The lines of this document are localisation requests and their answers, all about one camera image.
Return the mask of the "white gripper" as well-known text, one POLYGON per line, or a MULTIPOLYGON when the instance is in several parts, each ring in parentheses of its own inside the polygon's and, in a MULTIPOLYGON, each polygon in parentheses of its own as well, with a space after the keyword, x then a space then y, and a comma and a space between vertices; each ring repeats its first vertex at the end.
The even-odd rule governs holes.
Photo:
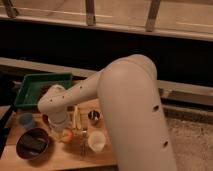
POLYGON ((67 113, 53 113, 48 116, 50 136, 57 142, 62 141, 62 131, 69 126, 70 116, 67 113))

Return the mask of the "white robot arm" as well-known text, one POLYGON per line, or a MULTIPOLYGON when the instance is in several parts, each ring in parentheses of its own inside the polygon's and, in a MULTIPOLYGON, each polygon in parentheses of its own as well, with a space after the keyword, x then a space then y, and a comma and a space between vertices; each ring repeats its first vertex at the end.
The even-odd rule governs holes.
POLYGON ((69 106, 95 98, 119 171, 178 171, 151 59, 131 55, 67 90, 54 85, 39 100, 38 109, 59 132, 68 124, 69 106))

